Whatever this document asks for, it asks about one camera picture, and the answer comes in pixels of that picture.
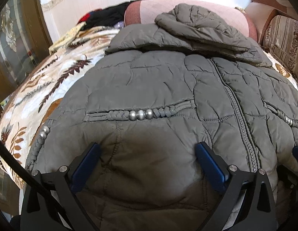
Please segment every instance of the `floral blanket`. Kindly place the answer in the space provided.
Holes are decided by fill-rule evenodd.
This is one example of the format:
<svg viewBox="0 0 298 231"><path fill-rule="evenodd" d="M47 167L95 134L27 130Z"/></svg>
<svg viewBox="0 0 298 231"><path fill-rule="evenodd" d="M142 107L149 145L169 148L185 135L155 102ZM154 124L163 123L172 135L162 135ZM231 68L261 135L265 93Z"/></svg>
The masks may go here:
<svg viewBox="0 0 298 231"><path fill-rule="evenodd" d="M104 57L105 49L118 32L118 29L104 26L80 31L73 41L51 55L14 94L0 119L0 139L23 167L37 130L69 88ZM19 188L23 188L22 179L1 157L0 167Z"/></svg>

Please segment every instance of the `silver bolt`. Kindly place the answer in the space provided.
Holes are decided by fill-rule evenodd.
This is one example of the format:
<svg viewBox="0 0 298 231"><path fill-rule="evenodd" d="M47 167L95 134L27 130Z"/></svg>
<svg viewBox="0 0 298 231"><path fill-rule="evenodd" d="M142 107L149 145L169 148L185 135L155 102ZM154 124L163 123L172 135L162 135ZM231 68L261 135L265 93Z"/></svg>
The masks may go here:
<svg viewBox="0 0 298 231"><path fill-rule="evenodd" d="M61 167L59 168L59 171L60 171L60 172L65 172L65 171L67 171L67 169L68 169L67 166L61 166Z"/></svg>
<svg viewBox="0 0 298 231"><path fill-rule="evenodd" d="M32 176L36 176L37 174L38 174L37 170L33 170L32 173L31 173Z"/></svg>
<svg viewBox="0 0 298 231"><path fill-rule="evenodd" d="M265 170L264 169L259 169L259 173L262 175L265 175Z"/></svg>
<svg viewBox="0 0 298 231"><path fill-rule="evenodd" d="M232 172L236 172L238 170L237 166L236 165L230 165L229 166L229 169L232 171Z"/></svg>

